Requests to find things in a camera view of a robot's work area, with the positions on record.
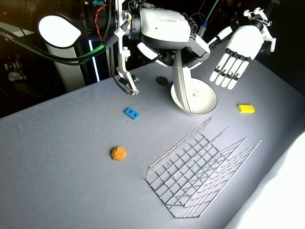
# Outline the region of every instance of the orange swirl toy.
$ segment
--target orange swirl toy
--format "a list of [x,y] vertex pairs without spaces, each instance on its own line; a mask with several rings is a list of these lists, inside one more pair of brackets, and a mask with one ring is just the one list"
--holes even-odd
[[117,146],[111,150],[110,155],[113,160],[121,161],[126,157],[126,149],[121,146]]

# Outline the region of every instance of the white plate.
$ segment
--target white plate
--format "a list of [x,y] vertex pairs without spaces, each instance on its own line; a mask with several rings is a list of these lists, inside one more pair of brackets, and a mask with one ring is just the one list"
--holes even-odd
[[179,102],[174,85],[171,88],[172,98],[175,104],[184,112],[193,115],[203,115],[212,111],[217,104],[217,96],[214,90],[201,80],[192,78],[193,85],[193,112],[187,112]]

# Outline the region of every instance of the wire dish rack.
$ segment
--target wire dish rack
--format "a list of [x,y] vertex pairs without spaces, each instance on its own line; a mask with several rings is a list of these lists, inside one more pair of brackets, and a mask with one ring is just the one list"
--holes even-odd
[[146,181],[175,218],[200,217],[262,141],[240,150],[245,137],[218,150],[213,142],[228,127],[209,141],[202,132],[211,118],[148,168]]

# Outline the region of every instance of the dark background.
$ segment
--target dark background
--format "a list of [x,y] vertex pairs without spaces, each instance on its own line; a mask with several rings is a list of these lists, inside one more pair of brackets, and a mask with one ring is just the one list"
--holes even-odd
[[[175,0],[147,0],[156,7],[171,9],[180,13],[191,15],[198,12],[203,1],[175,1]],[[214,5],[214,0],[206,0],[201,13],[207,16]],[[230,19],[245,9],[253,10],[255,7],[265,7],[268,1],[264,0],[219,0],[217,6],[209,19],[204,39],[209,41],[222,28],[229,25]],[[279,77],[292,85],[296,90],[305,95],[304,78],[304,53],[303,43],[303,13],[305,3],[300,0],[283,0],[273,10],[271,20],[272,27],[269,31],[277,38],[275,52],[269,56],[258,55],[257,60],[276,73]],[[36,31],[39,18],[45,14],[60,12],[71,18],[79,20],[81,15],[81,4],[74,0],[0,0],[0,21]],[[202,20],[198,15],[193,19],[198,26]],[[39,34],[27,35],[26,39],[41,49],[46,50],[45,44]],[[82,38],[82,46],[86,46],[87,38]],[[131,48],[132,57],[127,62],[127,68],[133,69],[147,62],[136,49],[136,43],[126,40],[126,45]],[[26,80],[10,82],[4,64],[18,59],[22,66],[22,72]],[[108,78],[107,63],[105,55],[96,58],[100,77]],[[92,63],[88,64],[89,76],[92,75]],[[86,79],[86,84],[94,81]],[[43,102],[66,93],[62,81],[56,71],[54,63],[45,60],[35,54],[7,42],[0,37],[0,117],[9,115],[18,110]]]

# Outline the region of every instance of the gray table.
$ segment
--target gray table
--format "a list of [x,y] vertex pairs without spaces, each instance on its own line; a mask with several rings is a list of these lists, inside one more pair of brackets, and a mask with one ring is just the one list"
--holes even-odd
[[[155,82],[171,69],[153,63],[133,71],[138,96],[109,79],[0,119],[1,228],[222,228],[305,127],[305,99],[257,61],[232,91],[210,83],[223,50],[193,71],[218,97],[206,115],[180,111],[170,86]],[[257,111],[239,114],[237,104]],[[219,148],[245,136],[246,145],[263,142],[201,218],[174,219],[145,182],[147,167],[210,116],[209,139],[230,126]],[[127,149],[123,161],[111,160],[114,146]]]

